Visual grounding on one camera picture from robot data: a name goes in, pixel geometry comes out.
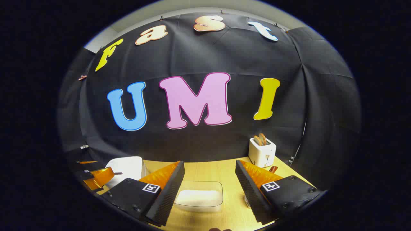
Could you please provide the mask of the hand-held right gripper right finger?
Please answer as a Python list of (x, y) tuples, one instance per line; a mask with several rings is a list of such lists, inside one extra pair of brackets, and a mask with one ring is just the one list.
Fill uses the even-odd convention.
[(295, 175), (280, 177), (237, 160), (235, 174), (257, 222), (263, 225), (296, 215), (321, 197), (321, 190)]

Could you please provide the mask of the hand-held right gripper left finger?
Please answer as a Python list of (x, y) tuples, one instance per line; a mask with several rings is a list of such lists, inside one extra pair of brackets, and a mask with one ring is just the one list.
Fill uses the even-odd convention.
[(165, 226), (184, 174), (184, 162), (177, 161), (140, 180), (126, 178), (105, 192), (103, 201), (136, 220)]

